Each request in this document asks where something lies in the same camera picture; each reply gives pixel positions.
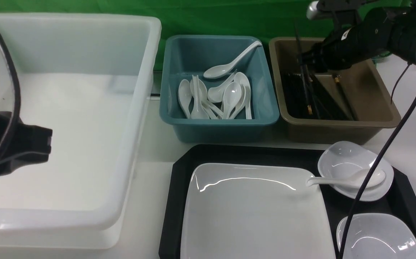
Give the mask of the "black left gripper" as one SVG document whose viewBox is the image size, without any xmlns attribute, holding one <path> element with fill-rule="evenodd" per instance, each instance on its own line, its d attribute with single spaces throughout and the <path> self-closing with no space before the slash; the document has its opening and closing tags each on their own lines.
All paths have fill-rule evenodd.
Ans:
<svg viewBox="0 0 416 259">
<path fill-rule="evenodd" d="M 0 112 L 0 141 L 11 115 L 8 111 Z M 27 125 L 19 119 L 14 136 L 0 158 L 0 176 L 9 175 L 22 166 L 47 162 L 52 136 L 52 129 Z"/>
</svg>

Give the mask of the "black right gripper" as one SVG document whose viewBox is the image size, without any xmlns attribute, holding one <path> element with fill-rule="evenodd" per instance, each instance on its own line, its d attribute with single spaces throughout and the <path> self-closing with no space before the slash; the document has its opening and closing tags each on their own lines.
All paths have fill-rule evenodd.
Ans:
<svg viewBox="0 0 416 259">
<path fill-rule="evenodd" d="M 334 28 L 322 42 L 300 53 L 300 65 L 323 73 L 348 69 L 352 65 L 386 52 L 392 54 L 394 7 L 371 9 L 364 20 L 348 28 Z"/>
</svg>

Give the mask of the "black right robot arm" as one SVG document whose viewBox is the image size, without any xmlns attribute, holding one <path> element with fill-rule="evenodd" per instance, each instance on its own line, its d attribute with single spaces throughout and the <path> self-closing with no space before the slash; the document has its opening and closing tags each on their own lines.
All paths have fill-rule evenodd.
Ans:
<svg viewBox="0 0 416 259">
<path fill-rule="evenodd" d="M 303 64 L 317 73 L 349 69 L 385 51 L 416 65 L 416 10 L 376 7 L 352 27 L 331 33 L 301 54 Z"/>
</svg>

